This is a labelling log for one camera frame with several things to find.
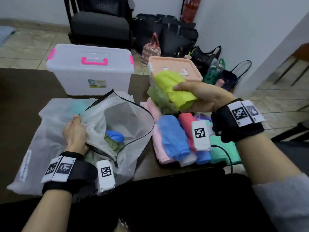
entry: fire extinguisher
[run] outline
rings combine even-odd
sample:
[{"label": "fire extinguisher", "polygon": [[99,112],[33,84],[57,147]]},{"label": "fire extinguisher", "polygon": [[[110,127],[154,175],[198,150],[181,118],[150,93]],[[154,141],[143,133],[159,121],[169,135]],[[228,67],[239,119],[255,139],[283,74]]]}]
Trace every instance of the fire extinguisher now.
[{"label": "fire extinguisher", "polygon": [[183,0],[180,19],[186,23],[193,23],[201,0]]}]

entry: pink latch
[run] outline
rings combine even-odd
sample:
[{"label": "pink latch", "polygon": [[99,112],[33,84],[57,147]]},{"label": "pink latch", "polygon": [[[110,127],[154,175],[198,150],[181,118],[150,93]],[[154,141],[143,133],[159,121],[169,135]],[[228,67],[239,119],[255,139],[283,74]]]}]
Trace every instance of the pink latch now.
[{"label": "pink latch", "polygon": [[133,64],[134,69],[135,69],[135,64],[134,64],[134,60],[133,60],[133,56],[132,55],[130,55],[130,60],[131,60],[131,64]]},{"label": "pink latch", "polygon": [[87,62],[87,57],[82,57],[82,64],[86,65],[99,65],[99,66],[106,66],[108,64],[108,59],[104,58],[104,62]]},{"label": "pink latch", "polygon": [[52,49],[52,52],[51,52],[50,55],[48,56],[47,60],[52,59],[52,58],[54,57],[55,52],[56,52],[56,49],[55,49],[55,48]]}]

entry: peach lid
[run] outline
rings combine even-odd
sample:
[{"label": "peach lid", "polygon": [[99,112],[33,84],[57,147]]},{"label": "peach lid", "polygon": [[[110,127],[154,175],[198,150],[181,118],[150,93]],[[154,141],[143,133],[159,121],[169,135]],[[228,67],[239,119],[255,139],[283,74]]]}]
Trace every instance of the peach lid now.
[{"label": "peach lid", "polygon": [[151,76],[160,71],[171,70],[179,72],[186,81],[202,82],[203,77],[190,59],[150,56],[148,66]]}]

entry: wrist strap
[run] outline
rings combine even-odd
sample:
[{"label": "wrist strap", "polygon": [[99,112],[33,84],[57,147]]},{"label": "wrist strap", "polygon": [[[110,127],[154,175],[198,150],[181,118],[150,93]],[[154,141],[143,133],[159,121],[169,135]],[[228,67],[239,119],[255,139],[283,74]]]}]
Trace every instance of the wrist strap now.
[{"label": "wrist strap", "polygon": [[44,184],[42,194],[48,190],[58,189],[70,192],[72,195],[87,184],[94,182],[98,177],[98,171],[91,163],[83,161],[83,155],[76,152],[63,152],[60,156],[76,158],[67,182],[47,182]]},{"label": "wrist strap", "polygon": [[[237,101],[242,101],[242,99],[235,99],[229,104]],[[252,123],[239,127],[227,105],[219,108],[217,112],[213,112],[211,119],[213,131],[216,136],[221,136],[221,140],[224,143],[230,141],[238,142],[248,136],[254,136],[264,131],[261,123]]]}]

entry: table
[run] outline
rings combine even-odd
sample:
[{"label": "table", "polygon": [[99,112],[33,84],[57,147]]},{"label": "table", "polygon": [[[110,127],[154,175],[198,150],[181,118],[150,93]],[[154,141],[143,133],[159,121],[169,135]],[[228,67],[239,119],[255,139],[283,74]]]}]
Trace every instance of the table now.
[{"label": "table", "polygon": [[[136,103],[146,101],[149,77],[132,75],[129,94]],[[52,98],[99,98],[100,96],[68,96],[55,75],[45,70],[0,69],[0,204],[29,198],[6,190],[13,182],[29,144],[41,123],[39,111]],[[160,165],[152,140],[137,161],[133,181],[205,169],[210,164],[181,168],[178,163]]]}]

